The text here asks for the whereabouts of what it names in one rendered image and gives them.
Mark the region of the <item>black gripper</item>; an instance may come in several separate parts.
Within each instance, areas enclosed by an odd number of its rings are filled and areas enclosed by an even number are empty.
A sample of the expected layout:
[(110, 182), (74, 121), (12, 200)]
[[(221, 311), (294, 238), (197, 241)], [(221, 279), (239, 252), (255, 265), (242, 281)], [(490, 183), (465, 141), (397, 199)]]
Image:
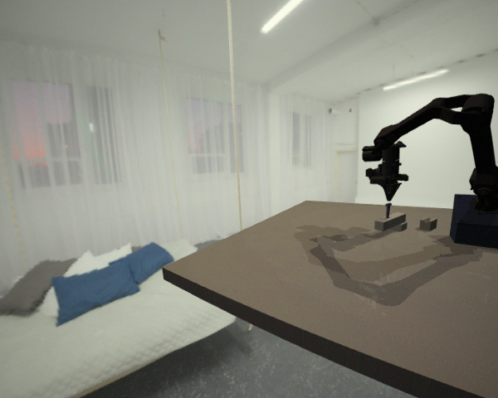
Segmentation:
[(371, 177), (369, 179), (369, 184), (381, 186), (386, 194), (386, 200), (392, 201), (393, 195), (398, 190), (399, 186), (402, 184), (398, 181), (408, 181), (409, 176), (407, 174), (400, 174), (399, 166), (402, 163), (399, 160), (393, 161), (383, 161), (383, 164), (379, 165), (382, 167), (382, 176)]

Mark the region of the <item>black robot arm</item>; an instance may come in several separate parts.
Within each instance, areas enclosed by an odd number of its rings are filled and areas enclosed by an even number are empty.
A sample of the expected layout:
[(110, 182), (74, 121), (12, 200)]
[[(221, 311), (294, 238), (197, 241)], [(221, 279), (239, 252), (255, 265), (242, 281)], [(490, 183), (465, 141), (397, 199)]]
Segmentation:
[[(398, 139), (432, 119), (460, 124), (464, 132), (470, 135), (476, 166), (469, 180), (471, 190), (476, 194), (471, 199), (471, 204), (478, 215), (496, 214), (498, 213), (498, 167), (491, 135), (494, 103), (492, 95), (482, 93), (436, 98), (400, 123), (382, 128), (373, 141), (375, 146), (363, 146), (363, 160), (365, 162), (379, 162), (381, 159), (399, 160), (399, 148), (407, 146)], [(461, 112), (452, 110), (459, 107), (462, 107)]]

